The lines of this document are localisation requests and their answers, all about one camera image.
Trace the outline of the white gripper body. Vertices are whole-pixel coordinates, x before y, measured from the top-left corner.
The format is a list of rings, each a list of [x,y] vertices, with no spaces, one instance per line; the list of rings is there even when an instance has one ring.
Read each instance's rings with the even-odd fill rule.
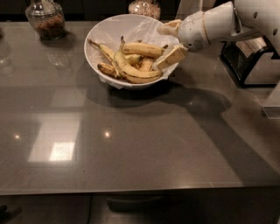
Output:
[[[178,28],[178,41],[197,52],[214,42],[231,40],[237,34],[236,25],[234,5],[227,2],[186,17]]]

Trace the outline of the padded gripper finger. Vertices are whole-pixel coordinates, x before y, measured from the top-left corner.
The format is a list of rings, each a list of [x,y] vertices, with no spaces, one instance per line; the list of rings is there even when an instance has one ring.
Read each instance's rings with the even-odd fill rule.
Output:
[[[178,36],[178,29],[181,24],[182,24],[181,19],[175,19],[170,22],[161,24],[157,28],[157,32],[161,35],[170,35],[176,38]]]
[[[153,63],[152,68],[154,70],[164,70],[176,63],[179,63],[187,55],[188,49],[183,45],[174,45],[173,47],[167,48],[164,54],[160,56]]]

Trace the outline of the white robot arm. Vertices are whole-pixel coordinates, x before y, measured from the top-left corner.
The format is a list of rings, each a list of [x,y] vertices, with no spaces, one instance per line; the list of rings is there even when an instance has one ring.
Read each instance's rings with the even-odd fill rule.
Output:
[[[176,19],[157,28],[161,35],[171,35],[178,39],[189,51],[197,52],[214,42],[222,42],[221,58],[232,70],[241,87],[265,50],[245,59],[237,70],[235,57],[245,53],[237,47],[239,42],[254,38],[266,38],[277,56],[280,53],[280,0],[232,0],[198,11],[183,20]]]

